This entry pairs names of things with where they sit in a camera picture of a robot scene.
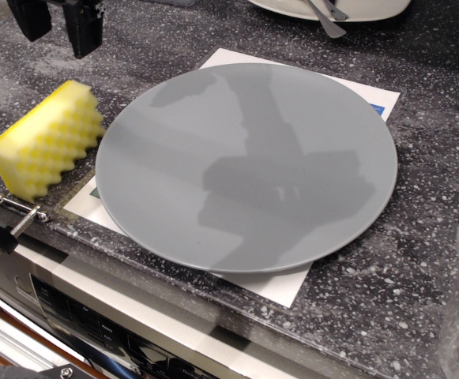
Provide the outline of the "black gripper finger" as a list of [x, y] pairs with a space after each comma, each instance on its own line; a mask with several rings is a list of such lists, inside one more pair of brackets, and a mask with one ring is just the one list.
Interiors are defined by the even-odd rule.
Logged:
[[104, 1], [65, 1], [62, 10], [75, 58], [84, 58], [101, 46]]
[[51, 15], [45, 1], [8, 0], [7, 3], [20, 30], [29, 41], [35, 41], [51, 30]]

